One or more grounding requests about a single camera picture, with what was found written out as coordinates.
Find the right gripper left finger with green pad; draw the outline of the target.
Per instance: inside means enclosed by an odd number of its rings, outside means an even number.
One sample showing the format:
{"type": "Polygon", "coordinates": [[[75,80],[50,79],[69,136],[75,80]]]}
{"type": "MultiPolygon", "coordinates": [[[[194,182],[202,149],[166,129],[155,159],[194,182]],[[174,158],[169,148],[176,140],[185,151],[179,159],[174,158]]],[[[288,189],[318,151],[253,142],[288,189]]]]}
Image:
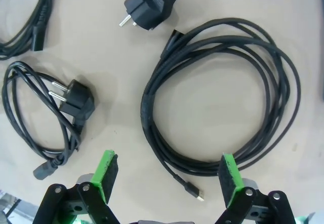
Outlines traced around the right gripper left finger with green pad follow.
{"type": "Polygon", "coordinates": [[[83,175],[70,189],[62,184],[48,187],[34,223],[74,223],[87,214],[92,223],[119,223],[108,202],[118,173],[118,155],[105,151],[94,174],[83,175]]]}

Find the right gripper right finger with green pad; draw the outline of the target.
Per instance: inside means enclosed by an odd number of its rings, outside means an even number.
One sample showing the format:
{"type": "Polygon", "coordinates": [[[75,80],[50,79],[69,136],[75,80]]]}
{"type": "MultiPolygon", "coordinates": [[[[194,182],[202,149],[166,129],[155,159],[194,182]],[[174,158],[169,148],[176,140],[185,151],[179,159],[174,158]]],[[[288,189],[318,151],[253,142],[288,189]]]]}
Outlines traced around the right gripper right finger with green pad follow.
{"type": "Polygon", "coordinates": [[[232,154],[223,154],[218,177],[226,209],[216,223],[295,223],[286,194],[271,191],[267,195],[255,188],[255,182],[243,179],[232,154]]]}

